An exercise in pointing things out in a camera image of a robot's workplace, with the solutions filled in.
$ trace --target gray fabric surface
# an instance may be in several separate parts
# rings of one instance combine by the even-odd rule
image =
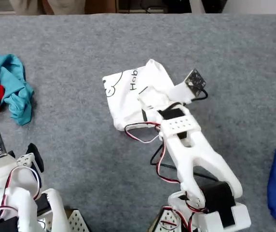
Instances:
[[[0,17],[0,54],[18,55],[34,87],[34,115],[18,126],[6,107],[7,150],[30,142],[46,186],[79,208],[94,232],[146,231],[177,185],[161,181],[142,145],[112,125],[101,78],[162,63],[174,83],[197,68],[209,98],[189,105],[243,185],[251,232],[274,232],[266,187],[276,147],[276,15]],[[173,171],[166,171],[173,176]]]

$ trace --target teal shirt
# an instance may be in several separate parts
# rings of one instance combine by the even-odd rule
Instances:
[[[19,125],[31,121],[32,87],[25,81],[24,67],[15,55],[0,55],[0,85],[5,89],[1,100],[9,104],[11,118]]]

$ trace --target white fabric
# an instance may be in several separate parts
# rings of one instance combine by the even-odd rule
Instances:
[[[103,82],[113,124],[120,131],[145,121],[142,109],[148,121],[161,120],[156,110],[170,105],[166,94],[174,87],[164,67],[153,59],[146,66],[105,76]]]

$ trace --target cable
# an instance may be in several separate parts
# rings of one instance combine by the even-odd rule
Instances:
[[[185,217],[183,216],[183,214],[181,212],[179,212],[178,210],[174,210],[171,206],[164,206],[163,209],[170,210],[170,211],[178,214],[179,217],[181,218],[181,222],[183,223],[184,227],[188,230],[187,221],[185,220]]]
[[[148,140],[148,141],[144,141],[144,140],[141,140],[139,139],[138,137],[134,136],[133,134],[129,133],[130,130],[133,130],[133,129],[136,129],[136,128],[132,128],[132,129],[128,129],[128,127],[131,127],[131,126],[135,126],[135,125],[154,125],[155,129],[157,127],[160,127],[160,124],[159,123],[156,123],[156,122],[138,122],[138,123],[133,123],[133,124],[128,124],[124,127],[124,132],[126,133],[127,136],[129,136],[130,138],[134,139],[134,140],[137,140],[141,143],[144,143],[144,144],[149,144],[151,142],[153,142],[156,138],[159,137],[159,135],[156,135],[154,138]]]
[[[157,173],[157,175],[162,179],[162,180],[164,180],[164,181],[166,181],[166,182],[168,182],[168,183],[180,183],[180,181],[179,180],[175,180],[175,179],[169,179],[169,178],[167,178],[167,177],[164,177],[164,176],[162,176],[161,174],[160,174],[160,167],[161,167],[161,163],[162,163],[162,161],[163,161],[163,158],[164,158],[164,156],[165,156],[165,153],[166,153],[166,145],[165,145],[165,143],[164,143],[164,141],[163,141],[163,144],[162,144],[162,152],[161,152],[161,155],[160,155],[160,157],[159,157],[159,159],[158,159],[158,161],[157,161],[157,164],[156,164],[156,173]]]
[[[176,105],[183,105],[181,102],[175,102],[175,103],[172,103],[170,106],[168,106],[166,109],[164,110],[159,110],[158,112],[161,114],[162,112],[165,112],[165,111],[168,111],[168,110],[171,110],[173,107],[175,107]]]
[[[153,160],[156,157],[157,153],[162,149],[162,147],[163,147],[163,144],[161,144],[159,146],[159,148],[156,150],[156,152],[152,155],[152,157],[150,159],[150,165],[152,165],[152,166],[156,165],[156,163],[153,163]],[[166,167],[166,168],[171,168],[173,170],[177,169],[175,166],[170,165],[170,164],[165,164],[165,163],[161,163],[161,166]],[[204,175],[204,174],[201,174],[201,173],[194,172],[193,174],[196,175],[196,176],[199,176],[199,177],[203,177],[203,178],[209,179],[209,180],[218,181],[218,179],[216,179],[216,178],[213,178],[211,176]]]
[[[37,221],[43,223],[43,230],[44,230],[46,228],[46,223],[40,220],[37,220]]]
[[[188,220],[188,231],[192,232],[192,220],[193,220],[193,216],[195,213],[192,213],[192,215],[190,216],[190,219]]]
[[[202,98],[194,98],[194,99],[192,99],[192,100],[191,100],[192,102],[194,102],[194,101],[201,101],[201,100],[204,100],[204,99],[207,99],[207,98],[208,98],[209,95],[208,95],[208,93],[207,93],[203,88],[198,88],[198,87],[196,87],[196,86],[192,86],[192,87],[194,87],[194,88],[200,90],[201,92],[203,92],[203,93],[205,94],[205,96],[202,97]]]
[[[18,213],[18,210],[11,206],[0,206],[0,211],[5,211],[5,210],[11,210],[11,211],[15,211],[16,213]]]
[[[12,175],[14,173],[14,171],[16,171],[17,169],[22,169],[22,168],[25,168],[25,169],[29,169],[30,171],[32,171],[36,177],[36,181],[37,181],[37,191],[35,193],[35,195],[33,196],[33,199],[35,200],[39,193],[40,193],[40,181],[39,181],[39,177],[38,177],[38,174],[35,170],[29,168],[29,167],[26,167],[26,166],[17,166],[17,167],[14,167],[10,172],[9,172],[9,175],[7,177],[7,180],[6,180],[6,184],[5,184],[5,188],[4,188],[4,193],[3,193],[3,198],[2,198],[2,202],[1,202],[1,207],[4,207],[5,204],[6,204],[6,199],[7,199],[7,196],[5,194],[6,192],[6,189],[9,187],[10,185],[10,182],[11,182],[11,179],[12,179]],[[4,214],[4,210],[1,210],[0,211],[0,218],[3,217],[3,214]]]

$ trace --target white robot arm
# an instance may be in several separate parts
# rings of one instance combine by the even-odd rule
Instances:
[[[16,159],[6,153],[0,136],[0,232],[69,232],[61,197],[41,192],[43,161],[35,145]]]
[[[251,225],[246,206],[235,202],[235,199],[242,196],[239,180],[223,157],[213,150],[198,122],[184,107],[185,104],[196,101],[200,92],[206,96],[199,100],[207,98],[205,85],[199,72],[193,70],[182,83],[167,92],[149,86],[139,93],[142,110],[155,119],[154,123],[142,124],[155,125],[163,141],[157,173],[159,174],[161,160],[167,150],[178,172],[178,180],[168,182],[177,182],[181,188],[181,191],[169,197],[168,204],[171,208],[164,208],[152,232],[180,232],[182,227],[190,232],[192,228],[201,232],[233,232]],[[194,166],[203,167],[218,181],[208,186],[198,186],[193,175]],[[173,211],[177,215],[171,217],[172,221],[167,221],[170,217],[165,215],[165,211]],[[174,223],[175,217],[182,219],[182,223]]]

